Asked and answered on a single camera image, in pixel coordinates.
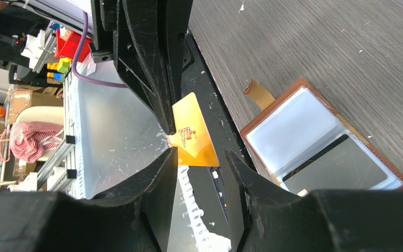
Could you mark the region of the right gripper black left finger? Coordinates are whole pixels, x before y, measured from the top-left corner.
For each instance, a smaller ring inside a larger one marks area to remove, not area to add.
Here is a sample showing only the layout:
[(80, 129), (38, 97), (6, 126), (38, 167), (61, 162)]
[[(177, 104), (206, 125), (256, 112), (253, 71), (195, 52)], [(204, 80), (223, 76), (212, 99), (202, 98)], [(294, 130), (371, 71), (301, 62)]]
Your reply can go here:
[(0, 191), (0, 251), (167, 251), (178, 153), (92, 199)]

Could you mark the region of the orange VIP credit card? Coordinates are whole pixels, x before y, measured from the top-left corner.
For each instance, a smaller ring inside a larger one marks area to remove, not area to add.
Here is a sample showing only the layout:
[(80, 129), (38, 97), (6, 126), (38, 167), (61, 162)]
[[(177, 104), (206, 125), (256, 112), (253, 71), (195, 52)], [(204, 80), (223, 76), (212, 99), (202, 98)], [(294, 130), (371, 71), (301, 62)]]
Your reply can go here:
[(196, 95), (191, 92), (172, 106), (176, 133), (168, 135), (178, 151), (178, 164), (219, 167), (214, 145)]

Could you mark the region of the brown card holder wallet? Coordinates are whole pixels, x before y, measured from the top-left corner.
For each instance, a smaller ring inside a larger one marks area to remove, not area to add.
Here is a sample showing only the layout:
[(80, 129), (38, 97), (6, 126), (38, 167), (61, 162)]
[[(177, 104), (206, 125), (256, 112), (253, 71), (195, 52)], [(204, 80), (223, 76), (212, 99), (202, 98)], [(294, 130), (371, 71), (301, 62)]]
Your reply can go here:
[[(282, 181), (283, 177), (347, 134), (378, 164), (388, 179), (370, 189), (346, 190), (403, 189), (403, 174), (305, 78), (297, 80), (279, 97), (274, 97), (255, 80), (250, 81), (244, 93), (260, 107), (261, 112), (240, 134), (276, 185), (290, 192)], [(306, 196), (310, 192), (303, 190), (295, 195)]]

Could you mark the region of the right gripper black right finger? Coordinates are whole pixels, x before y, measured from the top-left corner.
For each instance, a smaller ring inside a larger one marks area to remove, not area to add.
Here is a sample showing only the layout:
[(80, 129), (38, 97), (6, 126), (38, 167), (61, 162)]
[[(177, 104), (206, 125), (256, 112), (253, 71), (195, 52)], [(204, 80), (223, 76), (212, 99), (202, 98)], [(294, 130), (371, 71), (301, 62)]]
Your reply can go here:
[(403, 251), (403, 190), (318, 190), (300, 197), (225, 151), (233, 251)]

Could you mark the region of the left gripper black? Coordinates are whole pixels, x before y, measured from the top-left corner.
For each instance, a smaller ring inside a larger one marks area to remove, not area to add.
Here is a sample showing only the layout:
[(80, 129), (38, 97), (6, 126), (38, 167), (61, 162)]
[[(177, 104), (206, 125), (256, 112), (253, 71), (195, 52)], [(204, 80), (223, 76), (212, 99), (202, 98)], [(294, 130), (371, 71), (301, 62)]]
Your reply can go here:
[(172, 105), (181, 99), (184, 41), (192, 1), (92, 0), (93, 39), (90, 44), (95, 63), (117, 62), (116, 37), (119, 14), (128, 30), (124, 41), (127, 66), (141, 82), (149, 107), (167, 135), (174, 133)]

